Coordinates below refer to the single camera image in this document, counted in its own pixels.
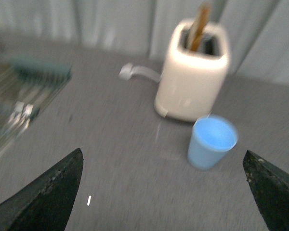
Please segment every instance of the white cord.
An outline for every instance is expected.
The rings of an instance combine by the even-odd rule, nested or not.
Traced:
[[[120,73],[119,78],[129,80],[133,75],[145,76],[154,82],[160,82],[160,74],[145,66],[134,66],[131,63],[125,64]]]

